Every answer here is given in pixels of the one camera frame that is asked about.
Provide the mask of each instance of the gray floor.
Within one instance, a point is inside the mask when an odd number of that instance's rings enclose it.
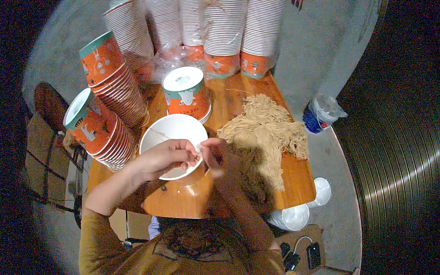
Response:
[[[377,16],[367,18],[375,8],[371,6],[374,2],[305,1],[298,13],[287,1],[275,80],[295,120],[301,119],[302,110],[317,91],[338,94],[371,36]],[[106,31],[100,14],[108,7],[108,1],[86,0],[64,0],[58,6],[26,68],[22,94],[32,111],[33,90],[40,81],[51,83],[67,102],[86,86],[78,50]],[[360,31],[364,32],[361,40]],[[362,251],[359,208],[333,130],[309,135],[309,151],[313,177],[328,179],[332,188],[328,204],[311,210],[315,223],[324,229],[327,265],[353,270],[360,266]],[[54,258],[67,273],[78,273],[80,231],[73,215],[49,206],[36,205],[34,210]]]

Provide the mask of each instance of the person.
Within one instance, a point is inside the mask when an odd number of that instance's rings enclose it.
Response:
[[[174,167],[194,166],[200,158],[188,140],[169,139],[89,194],[82,209],[81,274],[284,274],[280,247],[240,190],[238,157],[224,139],[210,138],[201,145],[213,186],[234,219],[175,219],[154,239],[125,251],[108,217],[142,184]]]

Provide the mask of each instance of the corrugated metal wall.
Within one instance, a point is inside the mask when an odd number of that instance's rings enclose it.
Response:
[[[438,8],[389,4],[337,98],[349,117],[334,130],[359,200],[363,272],[434,274],[426,267],[439,243]]]

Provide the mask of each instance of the white paper bowl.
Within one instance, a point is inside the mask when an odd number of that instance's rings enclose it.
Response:
[[[171,114],[153,123],[145,132],[140,142],[139,154],[167,139],[187,139],[200,152],[200,143],[208,139],[203,125],[194,117],[185,114]],[[161,180],[178,180],[193,172],[203,161],[200,160],[192,167],[188,166],[185,171],[181,168],[174,168],[159,177]]]

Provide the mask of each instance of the white plastic container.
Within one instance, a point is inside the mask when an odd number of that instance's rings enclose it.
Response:
[[[287,231],[299,231],[308,224],[310,212],[306,204],[276,210],[271,213],[269,223]]]
[[[315,208],[325,205],[331,197],[331,188],[329,182],[324,178],[315,179],[316,199],[307,203],[309,208]]]
[[[168,139],[187,139],[200,152],[200,143],[208,139],[203,125],[194,117],[185,114],[171,114],[153,123],[145,132],[140,142],[139,153],[147,151],[151,147],[158,145]],[[178,180],[193,172],[203,161],[200,160],[192,167],[189,166],[185,171],[174,168],[159,177],[161,180]]]

